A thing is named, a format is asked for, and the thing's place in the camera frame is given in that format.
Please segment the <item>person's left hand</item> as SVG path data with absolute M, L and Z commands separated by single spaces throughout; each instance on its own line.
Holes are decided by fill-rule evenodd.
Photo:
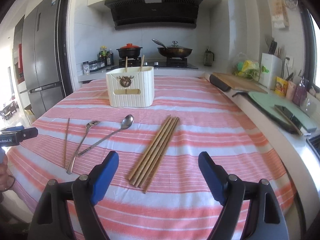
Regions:
M 13 187 L 15 178 L 9 173 L 8 158 L 5 150 L 1 148 L 1 164 L 0 164 L 0 191 L 5 192 Z

